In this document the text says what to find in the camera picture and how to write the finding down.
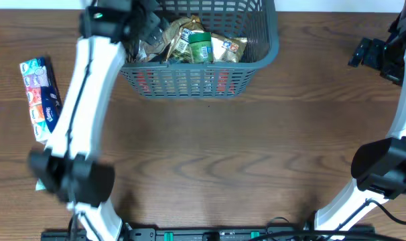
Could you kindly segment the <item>beige Pantree snack pouch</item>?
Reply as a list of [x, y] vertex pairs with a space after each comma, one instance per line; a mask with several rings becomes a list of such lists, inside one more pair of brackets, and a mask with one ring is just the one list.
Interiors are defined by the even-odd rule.
[[136, 53], [131, 56], [131, 62], [150, 62], [159, 57], [170, 45], [178, 30], [173, 24], [167, 27], [155, 27], [146, 40], [140, 40]]

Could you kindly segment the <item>orange spaghetti packet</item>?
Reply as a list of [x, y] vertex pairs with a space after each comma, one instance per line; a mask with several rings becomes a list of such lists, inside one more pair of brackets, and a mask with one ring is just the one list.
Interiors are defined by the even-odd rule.
[[232, 96], [239, 83], [228, 77], [227, 72], [214, 70], [143, 70], [132, 73], [130, 83], [143, 96]]

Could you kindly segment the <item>green lid spice jar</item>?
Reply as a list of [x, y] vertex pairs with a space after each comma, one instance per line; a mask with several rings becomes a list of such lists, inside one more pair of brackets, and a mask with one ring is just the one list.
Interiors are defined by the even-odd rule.
[[212, 36], [209, 32], [194, 33], [188, 37], [194, 64], [213, 62]]

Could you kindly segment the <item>gold foil food bag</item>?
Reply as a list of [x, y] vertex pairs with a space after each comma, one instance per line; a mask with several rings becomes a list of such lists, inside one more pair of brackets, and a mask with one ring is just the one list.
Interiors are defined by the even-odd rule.
[[[182, 17], [172, 23], [178, 30], [168, 46], [165, 60], [169, 63], [192, 63], [188, 37], [194, 33], [206, 31], [199, 17]], [[245, 37], [225, 37], [211, 33], [213, 62], [239, 62], [244, 55], [247, 46]]]

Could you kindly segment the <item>grey plastic slotted basket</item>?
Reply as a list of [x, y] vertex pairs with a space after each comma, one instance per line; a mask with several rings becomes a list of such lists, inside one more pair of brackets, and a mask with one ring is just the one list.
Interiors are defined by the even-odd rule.
[[253, 76], [268, 66], [279, 51], [274, 0], [160, 1], [157, 15], [169, 21], [198, 16], [204, 29], [225, 37], [245, 37], [247, 46], [238, 63], [127, 63], [120, 73], [148, 98], [206, 98], [237, 96]]

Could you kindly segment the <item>Kleenex tissue multipack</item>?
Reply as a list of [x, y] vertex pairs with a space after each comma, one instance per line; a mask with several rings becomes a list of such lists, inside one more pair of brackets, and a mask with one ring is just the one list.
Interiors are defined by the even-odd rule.
[[62, 100], [49, 56], [20, 63], [29, 117], [37, 142], [46, 144], [60, 118]]

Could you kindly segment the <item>small teal tissue packet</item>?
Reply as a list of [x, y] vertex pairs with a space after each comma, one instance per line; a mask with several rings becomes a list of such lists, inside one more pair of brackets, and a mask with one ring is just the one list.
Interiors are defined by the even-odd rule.
[[41, 190], [45, 190], [46, 187], [45, 185], [42, 183], [42, 181], [39, 179], [36, 183], [36, 191], [41, 191]]

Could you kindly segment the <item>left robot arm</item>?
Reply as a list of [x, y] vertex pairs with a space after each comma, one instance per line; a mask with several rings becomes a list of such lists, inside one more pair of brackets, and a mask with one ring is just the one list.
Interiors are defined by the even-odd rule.
[[99, 146], [109, 98], [126, 62], [127, 43], [159, 25], [159, 3], [93, 1], [80, 14], [80, 37], [60, 118], [41, 151], [29, 153], [33, 174], [72, 212], [68, 233], [84, 228], [88, 240], [127, 240], [129, 229], [111, 201], [115, 169], [101, 163]]

